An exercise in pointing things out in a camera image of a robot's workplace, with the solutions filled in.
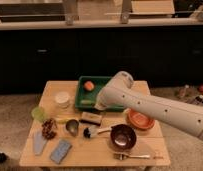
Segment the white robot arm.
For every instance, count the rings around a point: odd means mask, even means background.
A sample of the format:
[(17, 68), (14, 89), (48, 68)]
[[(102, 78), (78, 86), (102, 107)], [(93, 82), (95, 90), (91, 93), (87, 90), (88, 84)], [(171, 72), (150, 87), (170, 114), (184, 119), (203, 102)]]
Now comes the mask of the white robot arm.
[(103, 111), (121, 105), (164, 122), (203, 141), (203, 107), (134, 91), (133, 77), (116, 73), (99, 91), (95, 108)]

